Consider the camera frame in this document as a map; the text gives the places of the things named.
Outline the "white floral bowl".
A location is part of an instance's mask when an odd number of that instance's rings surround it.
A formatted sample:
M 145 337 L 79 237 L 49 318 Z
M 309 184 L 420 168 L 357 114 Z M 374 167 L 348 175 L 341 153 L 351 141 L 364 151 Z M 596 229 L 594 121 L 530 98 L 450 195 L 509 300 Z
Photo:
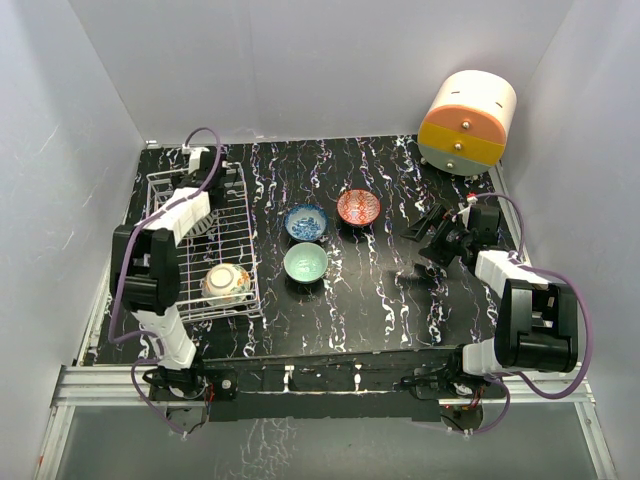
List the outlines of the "white floral bowl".
M 202 283 L 202 295 L 213 307 L 245 301 L 251 289 L 249 273 L 240 265 L 221 263 L 211 268 Z

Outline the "blue patterned bowl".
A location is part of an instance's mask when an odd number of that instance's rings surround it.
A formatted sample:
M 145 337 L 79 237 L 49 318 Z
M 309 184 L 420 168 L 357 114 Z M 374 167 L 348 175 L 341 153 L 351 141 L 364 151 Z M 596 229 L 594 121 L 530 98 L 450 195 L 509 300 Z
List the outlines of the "blue patterned bowl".
M 320 240 L 328 226 L 325 211 L 312 204 L 300 204 L 291 208 L 284 220 L 286 232 L 298 242 Z

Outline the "mint green bowl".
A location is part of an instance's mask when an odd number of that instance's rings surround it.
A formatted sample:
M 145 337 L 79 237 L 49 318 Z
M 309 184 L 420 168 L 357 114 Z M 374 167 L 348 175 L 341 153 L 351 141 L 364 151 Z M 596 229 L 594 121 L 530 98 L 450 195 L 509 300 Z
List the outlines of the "mint green bowl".
M 287 251 L 283 265 L 292 280 L 301 284 L 311 284 L 324 276 L 328 268 L 328 257 L 318 244 L 302 242 Z

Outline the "white bowl orange rim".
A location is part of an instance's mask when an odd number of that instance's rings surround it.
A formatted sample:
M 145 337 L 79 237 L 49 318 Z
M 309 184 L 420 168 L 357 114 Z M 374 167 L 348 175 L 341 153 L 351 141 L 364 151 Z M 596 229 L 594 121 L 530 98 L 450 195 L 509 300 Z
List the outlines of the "white bowl orange rim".
M 206 235 L 215 225 L 218 220 L 218 214 L 216 211 L 210 212 L 208 215 L 200 219 L 187 233 L 188 238 L 199 237 Z

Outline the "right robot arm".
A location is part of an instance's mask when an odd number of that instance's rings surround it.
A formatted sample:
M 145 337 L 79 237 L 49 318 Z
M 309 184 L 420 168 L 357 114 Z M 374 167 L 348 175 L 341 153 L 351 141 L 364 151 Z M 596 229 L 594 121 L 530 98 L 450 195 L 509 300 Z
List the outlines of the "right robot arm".
M 449 389 L 466 397 L 498 374 L 571 372 L 578 362 L 578 300 L 573 289 L 532 272 L 499 248 L 500 208 L 470 204 L 459 212 L 434 205 L 403 237 L 426 244 L 419 253 L 447 267 L 456 260 L 500 298 L 493 337 L 460 345 L 443 368 L 417 369 L 400 389 Z

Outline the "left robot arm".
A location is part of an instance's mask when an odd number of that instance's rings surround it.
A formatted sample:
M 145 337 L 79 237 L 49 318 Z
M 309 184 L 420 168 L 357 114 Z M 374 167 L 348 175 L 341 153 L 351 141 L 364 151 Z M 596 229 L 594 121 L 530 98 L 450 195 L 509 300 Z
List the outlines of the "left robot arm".
M 194 399 L 206 388 L 198 354 L 177 307 L 181 291 L 178 247 L 224 196 L 226 154 L 189 148 L 188 169 L 172 180 L 172 193 L 136 224 L 118 226 L 112 237 L 108 341 L 146 336 L 156 352 L 151 384 Z

